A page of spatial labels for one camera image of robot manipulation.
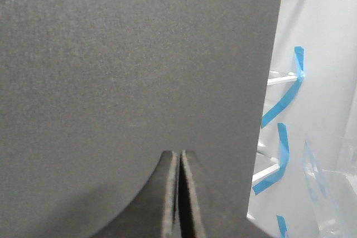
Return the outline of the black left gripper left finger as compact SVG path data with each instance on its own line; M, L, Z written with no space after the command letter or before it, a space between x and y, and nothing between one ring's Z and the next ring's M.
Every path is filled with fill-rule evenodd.
M127 207L93 237L171 237L175 222L178 156L164 151Z

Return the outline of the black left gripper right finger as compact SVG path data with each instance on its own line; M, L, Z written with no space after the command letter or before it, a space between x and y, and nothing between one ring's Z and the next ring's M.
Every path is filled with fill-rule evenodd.
M183 150L178 180L182 237L267 237L218 189L195 152Z

